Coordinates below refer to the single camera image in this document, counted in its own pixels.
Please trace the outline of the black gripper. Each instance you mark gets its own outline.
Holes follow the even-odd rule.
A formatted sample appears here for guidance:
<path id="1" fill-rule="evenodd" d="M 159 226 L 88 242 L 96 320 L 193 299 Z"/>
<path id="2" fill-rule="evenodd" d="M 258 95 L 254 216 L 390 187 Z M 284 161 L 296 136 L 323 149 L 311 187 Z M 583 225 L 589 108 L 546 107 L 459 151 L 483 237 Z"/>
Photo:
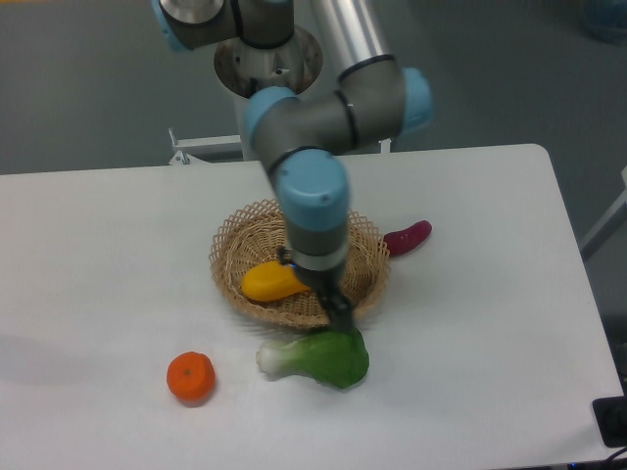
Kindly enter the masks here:
<path id="1" fill-rule="evenodd" d="M 324 310 L 329 328 L 349 334 L 354 329 L 353 305 L 342 293 L 341 281 L 346 268 L 346 248 L 322 256 L 306 255 L 296 249 L 279 247 L 277 259 L 293 267 L 300 282 L 312 289 Z"/>

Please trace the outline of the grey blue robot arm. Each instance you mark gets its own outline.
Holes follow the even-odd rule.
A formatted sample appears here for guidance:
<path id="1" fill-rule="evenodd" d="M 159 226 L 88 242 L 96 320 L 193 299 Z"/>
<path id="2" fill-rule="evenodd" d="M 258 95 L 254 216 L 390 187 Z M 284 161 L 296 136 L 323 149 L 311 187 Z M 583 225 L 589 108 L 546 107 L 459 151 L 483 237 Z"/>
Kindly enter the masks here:
<path id="1" fill-rule="evenodd" d="M 241 135 L 284 215 L 288 244 L 280 260 L 314 291 L 330 325 L 351 331 L 354 309 L 340 287 L 350 186 L 339 156 L 428 122 L 428 81 L 398 65 L 368 1 L 313 2 L 338 68 L 337 89 L 315 99 L 301 98 L 296 88 L 304 59 L 292 2 L 156 1 L 153 11 L 173 49 L 243 44 L 234 59 L 247 98 Z"/>

